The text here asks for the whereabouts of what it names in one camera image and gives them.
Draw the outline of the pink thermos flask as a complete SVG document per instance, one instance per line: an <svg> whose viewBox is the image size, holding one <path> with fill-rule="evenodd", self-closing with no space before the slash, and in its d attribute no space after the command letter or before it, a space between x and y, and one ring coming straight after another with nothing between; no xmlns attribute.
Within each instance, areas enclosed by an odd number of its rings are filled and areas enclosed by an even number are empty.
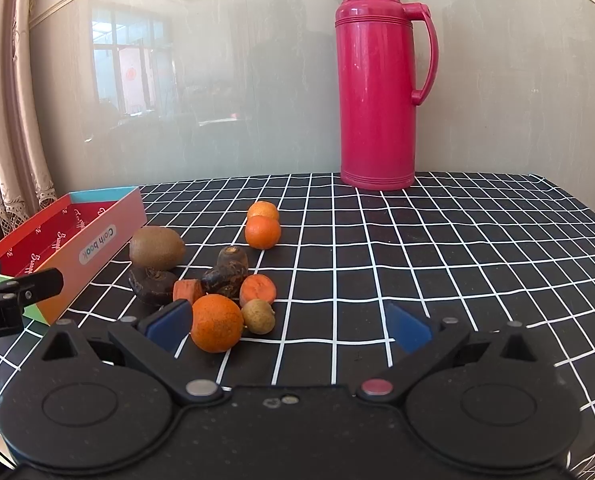
<svg viewBox="0 0 595 480"><path fill-rule="evenodd" d="M439 39L421 2L342 0L335 12L341 178L394 191L415 180L416 114L432 90Z"/></svg>

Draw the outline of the large orange mandarin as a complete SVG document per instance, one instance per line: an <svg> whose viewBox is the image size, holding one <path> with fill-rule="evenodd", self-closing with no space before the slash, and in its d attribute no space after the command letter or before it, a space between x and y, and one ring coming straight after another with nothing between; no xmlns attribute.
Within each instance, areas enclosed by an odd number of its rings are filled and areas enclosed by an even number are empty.
<svg viewBox="0 0 595 480"><path fill-rule="evenodd" d="M208 353L223 353L241 338L243 317L238 304L217 294L194 301L190 336L194 344Z"/></svg>

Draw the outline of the small tan longan fruit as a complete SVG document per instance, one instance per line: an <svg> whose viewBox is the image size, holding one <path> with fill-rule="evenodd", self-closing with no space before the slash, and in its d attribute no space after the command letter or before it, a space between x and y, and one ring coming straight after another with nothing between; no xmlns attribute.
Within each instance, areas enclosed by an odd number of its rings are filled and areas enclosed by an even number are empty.
<svg viewBox="0 0 595 480"><path fill-rule="evenodd" d="M244 325L256 335L270 333L276 325L275 311L272 305L263 299L252 299L241 309Z"/></svg>

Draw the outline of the orange carrot chunk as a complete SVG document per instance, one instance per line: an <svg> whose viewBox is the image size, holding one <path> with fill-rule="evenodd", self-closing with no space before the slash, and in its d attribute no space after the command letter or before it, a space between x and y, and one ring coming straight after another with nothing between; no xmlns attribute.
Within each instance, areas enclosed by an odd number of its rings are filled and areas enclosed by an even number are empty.
<svg viewBox="0 0 595 480"><path fill-rule="evenodd" d="M254 299L261 299L272 304L276 297L276 285L268 276L263 274L249 275L240 287L239 302L241 307Z"/></svg>

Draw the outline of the black white grid tablecloth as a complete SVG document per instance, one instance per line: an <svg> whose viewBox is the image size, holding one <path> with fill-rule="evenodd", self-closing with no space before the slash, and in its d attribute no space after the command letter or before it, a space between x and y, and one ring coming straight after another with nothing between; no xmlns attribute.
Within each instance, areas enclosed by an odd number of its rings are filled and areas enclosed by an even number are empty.
<svg viewBox="0 0 595 480"><path fill-rule="evenodd" d="M397 361L385 339L389 301L491 330L515 318L544 339L583 414L571 463L595 479L595 213L542 177L424 172L404 191L358 191L334 174L147 185L148 222L187 246L196 278L244 240L257 200L282 235L251 269L276 285L277 322L228 354L183 340L177 354L225 386L343 382Z"/></svg>

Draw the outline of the beige lace curtain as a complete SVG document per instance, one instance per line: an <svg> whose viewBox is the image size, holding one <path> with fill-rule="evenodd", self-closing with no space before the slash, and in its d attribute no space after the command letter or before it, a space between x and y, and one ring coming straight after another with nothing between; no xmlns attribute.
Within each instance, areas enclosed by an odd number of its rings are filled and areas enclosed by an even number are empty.
<svg viewBox="0 0 595 480"><path fill-rule="evenodd" d="M57 200L38 125L31 70L32 0L0 0L0 227Z"/></svg>

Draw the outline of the colourful cardboard box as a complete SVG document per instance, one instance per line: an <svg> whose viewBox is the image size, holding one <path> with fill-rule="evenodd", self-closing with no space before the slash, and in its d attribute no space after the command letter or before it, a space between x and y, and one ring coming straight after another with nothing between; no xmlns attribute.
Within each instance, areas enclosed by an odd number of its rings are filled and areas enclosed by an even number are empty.
<svg viewBox="0 0 595 480"><path fill-rule="evenodd" d="M60 270L60 295L24 312L50 325L145 224L139 188L68 193L0 240L0 274L22 278L50 268Z"/></svg>

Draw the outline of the brown kiwi fruit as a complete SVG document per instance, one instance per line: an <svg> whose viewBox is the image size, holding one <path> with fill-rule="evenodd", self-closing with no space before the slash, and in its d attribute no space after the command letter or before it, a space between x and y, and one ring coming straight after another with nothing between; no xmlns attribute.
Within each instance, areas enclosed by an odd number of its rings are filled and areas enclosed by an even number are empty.
<svg viewBox="0 0 595 480"><path fill-rule="evenodd" d="M164 226L143 226L130 240L130 261L158 271L168 271L182 263L186 246L176 231Z"/></svg>

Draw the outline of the dark water chestnut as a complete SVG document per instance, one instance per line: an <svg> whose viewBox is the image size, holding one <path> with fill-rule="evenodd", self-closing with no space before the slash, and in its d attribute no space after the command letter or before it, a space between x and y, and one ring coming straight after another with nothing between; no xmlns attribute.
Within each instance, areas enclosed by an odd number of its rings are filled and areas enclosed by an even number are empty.
<svg viewBox="0 0 595 480"><path fill-rule="evenodd" d="M220 268L229 268L232 273L247 274L249 272L248 255L239 246L223 248L217 256L216 264Z"/></svg>
<svg viewBox="0 0 595 480"><path fill-rule="evenodd" d="M172 272L159 271L141 266L131 266L128 283L137 298L151 306L164 306L173 301L174 284L177 276Z"/></svg>
<svg viewBox="0 0 595 480"><path fill-rule="evenodd" d="M228 298L239 295L240 287L248 276L245 266L217 264L202 275L201 285L207 294L217 294Z"/></svg>

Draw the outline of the small carrot piece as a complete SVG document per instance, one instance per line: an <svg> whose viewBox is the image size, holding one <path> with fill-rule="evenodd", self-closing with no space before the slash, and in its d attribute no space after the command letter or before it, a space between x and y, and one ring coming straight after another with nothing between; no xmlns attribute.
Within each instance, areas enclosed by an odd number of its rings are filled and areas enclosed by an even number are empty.
<svg viewBox="0 0 595 480"><path fill-rule="evenodd" d="M191 280L178 280L173 286L174 301L186 300L189 304L194 304L205 294L201 281L194 278L191 278Z"/></svg>

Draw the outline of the small mandarin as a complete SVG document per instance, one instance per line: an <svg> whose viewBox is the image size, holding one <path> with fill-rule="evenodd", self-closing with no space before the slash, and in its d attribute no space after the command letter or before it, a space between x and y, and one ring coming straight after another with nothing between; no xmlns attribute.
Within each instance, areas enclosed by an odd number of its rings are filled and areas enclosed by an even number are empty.
<svg viewBox="0 0 595 480"><path fill-rule="evenodd" d="M279 220L279 211L275 204L258 200L252 204L247 211L247 218L265 217L273 220Z"/></svg>
<svg viewBox="0 0 595 480"><path fill-rule="evenodd" d="M281 225L278 220L273 218L253 216L247 221L244 236L250 247L268 250L279 242Z"/></svg>

